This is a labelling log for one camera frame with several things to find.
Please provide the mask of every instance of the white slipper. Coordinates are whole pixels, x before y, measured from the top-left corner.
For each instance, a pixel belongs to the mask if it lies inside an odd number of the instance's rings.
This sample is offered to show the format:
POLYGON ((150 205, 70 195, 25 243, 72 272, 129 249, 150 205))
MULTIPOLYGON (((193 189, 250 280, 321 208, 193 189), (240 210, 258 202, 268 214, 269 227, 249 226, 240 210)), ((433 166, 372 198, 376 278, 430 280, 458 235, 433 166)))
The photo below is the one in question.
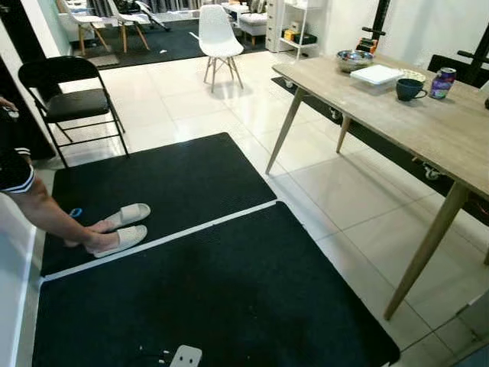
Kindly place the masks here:
POLYGON ((132 246, 137 245, 147 235, 146 226, 134 226, 129 228, 118 229, 117 234, 119 236, 119 246, 112 248, 108 251, 94 252, 93 255, 96 258, 103 258, 107 255, 115 254, 116 252, 127 250, 132 246))
POLYGON ((123 206, 116 214, 112 214, 109 218, 105 218, 111 223, 114 223, 115 230, 131 224, 134 222, 139 222, 143 220, 151 213, 151 208, 147 204, 131 204, 123 206))

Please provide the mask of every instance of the black mug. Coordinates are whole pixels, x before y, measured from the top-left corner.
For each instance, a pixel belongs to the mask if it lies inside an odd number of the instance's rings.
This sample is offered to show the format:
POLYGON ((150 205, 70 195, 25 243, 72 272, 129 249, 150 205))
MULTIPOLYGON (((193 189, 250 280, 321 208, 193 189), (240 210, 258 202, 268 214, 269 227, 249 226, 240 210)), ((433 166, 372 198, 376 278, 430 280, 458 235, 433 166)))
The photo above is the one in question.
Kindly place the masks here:
POLYGON ((415 79, 399 79, 396 85, 397 98, 400 101, 410 101, 415 98, 423 98, 428 94, 423 89, 423 83, 415 79), (419 92, 424 92, 422 96, 417 96, 419 92))

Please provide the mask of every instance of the black folding chair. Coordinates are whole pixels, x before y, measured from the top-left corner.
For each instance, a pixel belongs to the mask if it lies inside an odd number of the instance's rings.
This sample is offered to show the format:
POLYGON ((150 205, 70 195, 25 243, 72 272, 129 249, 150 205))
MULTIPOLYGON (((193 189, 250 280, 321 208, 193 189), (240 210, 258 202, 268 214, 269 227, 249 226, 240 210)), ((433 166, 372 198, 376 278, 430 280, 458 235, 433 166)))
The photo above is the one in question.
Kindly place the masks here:
POLYGON ((24 87, 34 98, 37 109, 42 116, 44 123, 58 154, 61 157, 65 167, 68 167, 66 160, 61 153, 61 148, 69 145, 77 145, 89 141, 96 141, 108 138, 119 137, 126 157, 129 156, 128 149, 122 137, 121 130, 125 132, 121 119, 115 111, 114 105, 110 99, 105 84, 99 74, 99 71, 88 60, 81 57, 61 56, 51 57, 42 61, 26 63, 18 71, 18 77, 24 87), (53 83, 73 82, 77 80, 86 80, 98 78, 102 88, 86 89, 78 92, 57 94, 43 103, 35 94, 33 89, 42 86, 52 85, 53 83), (75 126, 71 128, 61 128, 60 123, 75 119, 84 119, 97 115, 111 113, 113 120, 75 126), (117 134, 103 136, 101 138, 88 139, 83 141, 73 141, 66 133, 69 130, 78 128, 88 128, 89 126, 103 125, 114 122, 117 128, 117 134), (70 143, 59 145, 50 129, 50 124, 55 124, 58 129, 66 136, 70 143))

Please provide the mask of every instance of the human hand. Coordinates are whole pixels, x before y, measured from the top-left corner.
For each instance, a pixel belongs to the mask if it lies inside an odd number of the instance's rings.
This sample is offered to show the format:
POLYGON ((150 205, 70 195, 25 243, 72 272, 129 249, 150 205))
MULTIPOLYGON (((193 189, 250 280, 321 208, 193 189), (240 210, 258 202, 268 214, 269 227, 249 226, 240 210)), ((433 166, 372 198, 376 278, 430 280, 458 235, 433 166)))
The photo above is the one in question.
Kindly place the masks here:
POLYGON ((7 107, 8 109, 11 109, 12 111, 18 111, 18 108, 15 106, 14 103, 8 101, 7 99, 0 97, 0 106, 7 107))

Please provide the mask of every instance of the can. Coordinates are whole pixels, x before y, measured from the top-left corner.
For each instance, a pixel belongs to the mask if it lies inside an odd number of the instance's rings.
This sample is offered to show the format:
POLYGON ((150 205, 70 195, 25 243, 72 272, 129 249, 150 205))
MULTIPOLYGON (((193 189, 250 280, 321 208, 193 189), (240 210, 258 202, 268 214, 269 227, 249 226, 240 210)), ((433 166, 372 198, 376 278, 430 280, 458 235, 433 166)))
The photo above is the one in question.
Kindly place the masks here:
POLYGON ((450 88, 452 88, 456 76, 457 70, 451 67, 443 67, 438 70, 431 84, 429 96, 434 99, 444 99, 449 93, 450 88))

